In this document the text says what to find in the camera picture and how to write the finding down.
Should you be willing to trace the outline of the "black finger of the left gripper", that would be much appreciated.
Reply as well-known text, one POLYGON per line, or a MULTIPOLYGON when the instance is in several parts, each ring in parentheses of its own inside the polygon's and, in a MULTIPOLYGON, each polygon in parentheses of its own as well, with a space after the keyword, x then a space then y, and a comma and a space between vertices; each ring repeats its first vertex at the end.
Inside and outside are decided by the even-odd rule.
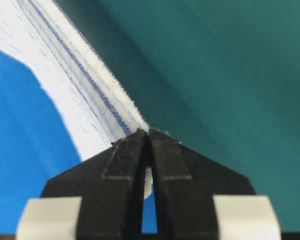
POLYGON ((279 240, 278 218, 249 179, 151 129, 161 240, 279 240))
POLYGON ((18 240, 135 240, 142 231, 147 133, 135 133, 51 178, 28 200, 18 240))

